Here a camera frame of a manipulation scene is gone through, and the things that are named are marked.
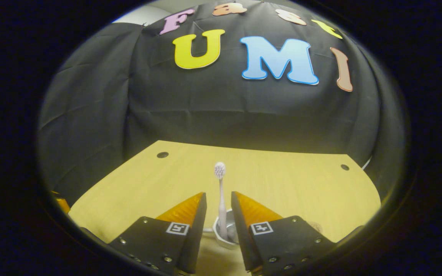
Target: foam letter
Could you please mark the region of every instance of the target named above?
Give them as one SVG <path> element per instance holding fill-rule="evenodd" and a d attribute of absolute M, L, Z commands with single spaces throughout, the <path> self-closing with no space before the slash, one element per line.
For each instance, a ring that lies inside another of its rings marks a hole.
<path fill-rule="evenodd" d="M 349 59 L 343 52 L 340 52 L 339 49 L 330 47 L 330 51 L 335 55 L 337 66 L 339 67 L 337 86 L 344 91 L 352 92 L 351 74 L 349 73 L 349 65 L 347 64 Z"/>
<path fill-rule="evenodd" d="M 245 79 L 262 80 L 267 77 L 267 72 L 262 70 L 262 61 L 272 75 L 280 79 L 291 62 L 291 72 L 287 74 L 289 80 L 302 84 L 318 84 L 318 78 L 313 73 L 308 42 L 287 39 L 280 51 L 261 36 L 243 37 L 240 42 L 247 45 L 248 52 L 248 68 L 242 73 Z"/>
<path fill-rule="evenodd" d="M 187 15 L 193 14 L 193 12 L 195 11 L 193 9 L 190 9 L 165 17 L 165 26 L 163 27 L 163 30 L 160 31 L 160 35 L 178 29 L 180 25 L 177 25 L 177 23 L 184 23 L 187 19 Z"/>
<path fill-rule="evenodd" d="M 293 14 L 292 12 L 288 12 L 288 11 L 281 10 L 281 9 L 277 9 L 277 10 L 275 10 L 275 12 L 277 12 L 277 15 L 280 18 L 284 19 L 285 21 L 293 22 L 293 23 L 300 24 L 303 26 L 305 26 L 307 24 L 305 21 L 301 20 L 301 17 L 299 17 L 296 14 Z"/>
<path fill-rule="evenodd" d="M 318 20 L 313 20 L 313 22 L 317 23 L 318 26 L 320 26 L 324 31 L 326 31 L 327 33 L 329 33 L 330 35 L 333 35 L 335 37 L 338 37 L 340 39 L 342 39 L 342 36 L 340 36 L 337 33 L 334 33 L 335 29 L 332 28 L 331 26 L 328 26 L 327 24 L 323 23 L 322 21 L 318 21 Z"/>
<path fill-rule="evenodd" d="M 246 11 L 247 9 L 245 9 L 240 3 L 226 3 L 214 7 L 213 15 L 219 16 L 230 13 L 243 13 Z"/>
<path fill-rule="evenodd" d="M 207 37 L 207 52 L 203 56 L 193 57 L 191 54 L 194 34 L 181 36 L 173 41 L 175 44 L 175 63 L 184 69 L 206 67 L 219 58 L 221 52 L 221 35 L 224 30 L 208 30 L 202 33 Z"/>

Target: toothbrush head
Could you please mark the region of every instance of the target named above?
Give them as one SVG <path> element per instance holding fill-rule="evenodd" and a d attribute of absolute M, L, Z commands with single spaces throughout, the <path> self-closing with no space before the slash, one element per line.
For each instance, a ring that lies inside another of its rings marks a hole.
<path fill-rule="evenodd" d="M 217 162 L 216 165 L 214 165 L 214 175 L 218 179 L 222 179 L 224 174 L 226 173 L 226 166 L 223 162 Z"/>

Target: black fabric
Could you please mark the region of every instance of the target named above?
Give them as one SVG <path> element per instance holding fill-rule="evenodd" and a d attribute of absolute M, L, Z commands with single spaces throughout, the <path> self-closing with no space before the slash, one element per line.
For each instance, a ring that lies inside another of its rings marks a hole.
<path fill-rule="evenodd" d="M 405 129 L 397 125 L 402 116 L 396 113 L 401 107 L 394 100 L 398 91 L 369 53 L 337 24 L 303 7 L 241 0 L 247 12 L 213 16 L 214 7 L 225 2 L 193 7 L 195 13 L 178 29 L 163 35 L 164 20 L 144 28 L 113 23 L 66 61 L 44 102 L 39 152 L 45 179 L 70 205 L 156 140 L 347 154 L 360 166 L 376 154 L 366 172 L 382 199 L 398 180 L 384 175 L 398 172 L 391 167 L 405 160 Z M 307 25 L 281 19 L 276 9 L 300 15 Z M 343 39 L 312 19 L 334 26 Z M 179 68 L 172 41 L 195 34 L 191 53 L 201 56 L 202 33 L 214 29 L 226 31 L 217 61 Z M 279 80 L 270 73 L 264 80 L 242 78 L 247 49 L 240 39 L 246 36 L 265 37 L 277 49 L 289 38 L 308 42 L 319 84 L 291 82 L 290 64 Z M 336 85 L 339 71 L 330 47 L 349 58 L 352 92 Z M 388 143 L 396 152 L 389 152 Z"/>
<path fill-rule="evenodd" d="M 40 164 L 49 187 L 70 206 L 124 161 L 130 55 L 141 29 L 106 26 L 65 61 L 46 94 Z"/>

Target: letter m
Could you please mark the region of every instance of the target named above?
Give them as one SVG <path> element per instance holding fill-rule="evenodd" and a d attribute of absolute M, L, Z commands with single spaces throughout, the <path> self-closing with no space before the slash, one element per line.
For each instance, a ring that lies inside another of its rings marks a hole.
<path fill-rule="evenodd" d="M 243 37 L 240 42 L 247 45 L 248 52 L 248 68 L 242 73 L 245 79 L 263 80 L 267 77 L 267 72 L 262 69 L 262 61 L 272 75 L 280 79 L 291 61 L 291 71 L 287 74 L 289 80 L 302 84 L 318 84 L 318 77 L 313 73 L 308 42 L 287 39 L 280 51 L 261 36 Z"/>

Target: white toothbrush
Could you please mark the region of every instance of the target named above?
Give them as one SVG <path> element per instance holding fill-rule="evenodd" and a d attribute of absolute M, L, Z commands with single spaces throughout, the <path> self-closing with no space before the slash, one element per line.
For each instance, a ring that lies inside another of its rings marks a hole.
<path fill-rule="evenodd" d="M 224 206 L 223 176 L 226 173 L 226 166 L 222 162 L 214 165 L 214 175 L 219 179 L 219 236 L 225 241 L 228 240 L 226 230 L 226 207 Z"/>

